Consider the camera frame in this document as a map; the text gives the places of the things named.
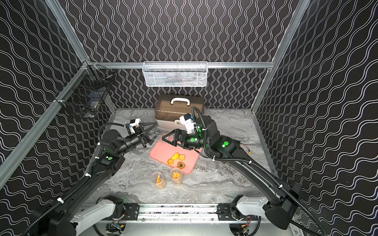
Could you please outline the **clear cookie jar handled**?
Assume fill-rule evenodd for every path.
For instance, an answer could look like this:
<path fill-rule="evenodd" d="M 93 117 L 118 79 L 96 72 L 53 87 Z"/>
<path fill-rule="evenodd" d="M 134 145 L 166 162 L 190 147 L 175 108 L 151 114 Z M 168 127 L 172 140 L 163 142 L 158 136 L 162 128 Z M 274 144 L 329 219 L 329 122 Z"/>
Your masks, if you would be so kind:
<path fill-rule="evenodd" d="M 158 127 L 153 128 L 149 131 L 149 138 L 151 140 L 156 140 L 158 137 L 160 137 L 161 131 Z"/>

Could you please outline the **brown heart cookie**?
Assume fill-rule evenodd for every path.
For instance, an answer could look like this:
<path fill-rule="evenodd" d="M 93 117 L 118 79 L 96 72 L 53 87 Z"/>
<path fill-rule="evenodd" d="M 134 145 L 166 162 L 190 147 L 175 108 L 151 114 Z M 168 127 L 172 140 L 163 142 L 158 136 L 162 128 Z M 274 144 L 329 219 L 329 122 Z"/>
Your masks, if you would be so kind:
<path fill-rule="evenodd" d="M 184 169 L 185 167 L 186 167 L 186 164 L 185 164 L 184 162 L 179 161 L 179 162 L 177 163 L 177 168 L 179 168 L 179 169 Z"/>

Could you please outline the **orange flower cookie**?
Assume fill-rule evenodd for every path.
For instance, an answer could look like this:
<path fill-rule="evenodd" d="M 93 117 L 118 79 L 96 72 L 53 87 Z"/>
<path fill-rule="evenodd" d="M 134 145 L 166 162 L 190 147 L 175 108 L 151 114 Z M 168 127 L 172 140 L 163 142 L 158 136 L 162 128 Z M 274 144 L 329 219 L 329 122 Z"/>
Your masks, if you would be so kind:
<path fill-rule="evenodd" d="M 180 161 L 184 161 L 186 159 L 186 156 L 185 155 L 183 155 L 183 154 L 180 154 L 179 155 L 179 160 Z"/>

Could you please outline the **orange swirl cookie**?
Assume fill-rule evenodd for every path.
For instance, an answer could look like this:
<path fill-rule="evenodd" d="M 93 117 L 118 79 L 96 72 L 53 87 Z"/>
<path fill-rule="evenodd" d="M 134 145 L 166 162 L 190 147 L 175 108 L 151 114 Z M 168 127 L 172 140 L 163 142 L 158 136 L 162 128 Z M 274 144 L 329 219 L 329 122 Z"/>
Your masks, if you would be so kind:
<path fill-rule="evenodd" d="M 168 159 L 167 164 L 168 165 L 173 165 L 174 164 L 174 160 L 172 158 Z"/>

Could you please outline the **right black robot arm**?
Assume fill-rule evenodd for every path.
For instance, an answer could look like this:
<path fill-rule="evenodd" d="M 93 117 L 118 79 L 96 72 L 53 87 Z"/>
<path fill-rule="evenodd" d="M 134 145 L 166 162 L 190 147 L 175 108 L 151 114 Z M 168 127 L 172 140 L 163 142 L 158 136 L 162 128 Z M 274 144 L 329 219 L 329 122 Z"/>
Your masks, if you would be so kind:
<path fill-rule="evenodd" d="M 265 196 L 259 204 L 253 198 L 238 196 L 231 206 L 232 212 L 240 216 L 265 216 L 276 227 L 286 230 L 290 224 L 313 236 L 325 236 L 325 228 L 300 199 L 302 189 L 297 184 L 289 184 L 253 160 L 242 148 L 240 141 L 221 135 L 216 122 L 203 115 L 197 107 L 191 108 L 190 114 L 183 117 L 189 119 L 189 129 L 174 129 L 162 136 L 162 140 L 174 147 L 202 152 L 200 155 L 213 161 L 224 162 L 238 170 L 246 179 L 256 186 Z M 296 210 L 302 209 L 319 228 L 316 233 L 293 220 Z"/>

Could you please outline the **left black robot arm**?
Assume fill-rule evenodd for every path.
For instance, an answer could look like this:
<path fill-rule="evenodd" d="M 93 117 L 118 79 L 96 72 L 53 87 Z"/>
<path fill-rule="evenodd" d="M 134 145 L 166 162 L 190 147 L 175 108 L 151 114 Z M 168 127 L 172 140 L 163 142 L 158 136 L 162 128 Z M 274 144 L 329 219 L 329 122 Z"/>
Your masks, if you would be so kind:
<path fill-rule="evenodd" d="M 88 167 L 83 178 L 65 195 L 60 196 L 52 204 L 39 207 L 32 213 L 32 222 L 22 232 L 24 236 L 76 236 L 79 224 L 73 221 L 74 215 L 82 204 L 105 181 L 114 176 L 123 165 L 124 154 L 136 149 L 138 145 L 146 147 L 154 142 L 150 132 L 157 123 L 120 124 L 126 128 L 127 137 L 120 135 L 118 130 L 103 130 L 113 123 L 103 124 L 97 133 L 100 146 L 99 157 Z"/>

